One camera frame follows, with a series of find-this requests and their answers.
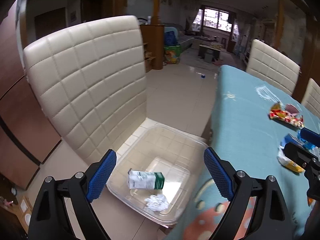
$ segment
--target white leather chair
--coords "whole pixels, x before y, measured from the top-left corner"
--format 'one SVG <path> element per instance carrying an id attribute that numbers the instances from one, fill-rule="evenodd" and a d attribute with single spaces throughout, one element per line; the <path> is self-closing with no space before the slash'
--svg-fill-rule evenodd
<path id="1" fill-rule="evenodd" d="M 146 118 L 143 53 L 134 16 L 68 27 L 24 49 L 44 113 L 88 164 L 118 150 Z"/>
<path id="2" fill-rule="evenodd" d="M 300 67 L 291 59 L 264 44 L 253 40 L 246 72 L 292 95 Z"/>
<path id="3" fill-rule="evenodd" d="M 309 79 L 301 104 L 320 118 L 320 87 L 312 78 Z"/>

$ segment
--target silver bolt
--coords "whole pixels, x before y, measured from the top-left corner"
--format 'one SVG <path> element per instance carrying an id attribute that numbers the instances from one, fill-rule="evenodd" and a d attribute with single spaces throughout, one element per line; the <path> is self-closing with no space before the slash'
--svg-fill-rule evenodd
<path id="1" fill-rule="evenodd" d="M 51 177 L 51 176 L 48 176 L 48 177 L 45 178 L 44 181 L 45 181 L 45 182 L 50 182 L 51 180 L 52 180 L 52 177 Z"/>
<path id="2" fill-rule="evenodd" d="M 81 178 L 83 177 L 83 175 L 84 175 L 83 172 L 80 171 L 80 172 L 77 172 L 77 173 L 76 173 L 75 177 L 76 177 L 77 179 L 81 179 Z"/>
<path id="3" fill-rule="evenodd" d="M 275 182 L 275 181 L 276 181 L 276 177 L 275 177 L 275 176 L 272 176 L 272 175 L 270 175 L 270 176 L 268 177 L 268 179 L 269 179 L 270 181 L 272 181 L 272 182 Z"/>
<path id="4" fill-rule="evenodd" d="M 244 171 L 237 171 L 237 175 L 240 177 L 240 178 L 243 178 L 245 176 L 245 172 Z"/>

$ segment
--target blue textured pad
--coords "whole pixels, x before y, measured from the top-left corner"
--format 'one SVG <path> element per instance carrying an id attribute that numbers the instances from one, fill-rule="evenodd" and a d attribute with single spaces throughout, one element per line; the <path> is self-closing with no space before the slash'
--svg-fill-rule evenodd
<path id="1" fill-rule="evenodd" d="M 234 196 L 232 191 L 232 181 L 209 148 L 204 151 L 204 164 L 207 166 L 207 169 L 217 185 L 221 196 L 231 201 Z"/>
<path id="2" fill-rule="evenodd" d="M 89 181 L 89 189 L 87 193 L 88 202 L 92 202 L 94 199 L 99 198 L 103 187 L 106 185 L 111 172 L 116 166 L 117 157 L 114 151 L 111 151 L 106 157 L 104 162 L 100 165 L 97 172 L 93 175 Z"/>

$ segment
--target plastic container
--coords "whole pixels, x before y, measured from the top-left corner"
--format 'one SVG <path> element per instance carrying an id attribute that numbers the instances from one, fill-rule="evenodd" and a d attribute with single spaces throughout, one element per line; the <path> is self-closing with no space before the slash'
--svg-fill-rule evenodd
<path id="1" fill-rule="evenodd" d="M 107 187 L 118 199 L 150 220 L 162 225 L 176 224 L 204 167 L 203 154 L 207 147 L 204 142 L 173 128 L 152 126 L 124 153 Z M 129 189 L 129 169 L 162 172 L 163 189 Z M 169 207 L 161 212 L 151 211 L 144 201 L 157 194 L 164 194 L 169 202 Z"/>

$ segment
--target crumpled white paper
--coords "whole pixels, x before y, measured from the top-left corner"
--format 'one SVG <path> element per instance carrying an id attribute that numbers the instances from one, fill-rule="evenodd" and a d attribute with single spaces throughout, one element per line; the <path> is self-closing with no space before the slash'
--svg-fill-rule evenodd
<path id="1" fill-rule="evenodd" d="M 163 211 L 169 207 L 167 198 L 163 194 L 151 195 L 149 198 L 146 198 L 144 201 L 147 202 L 148 208 L 152 211 Z"/>

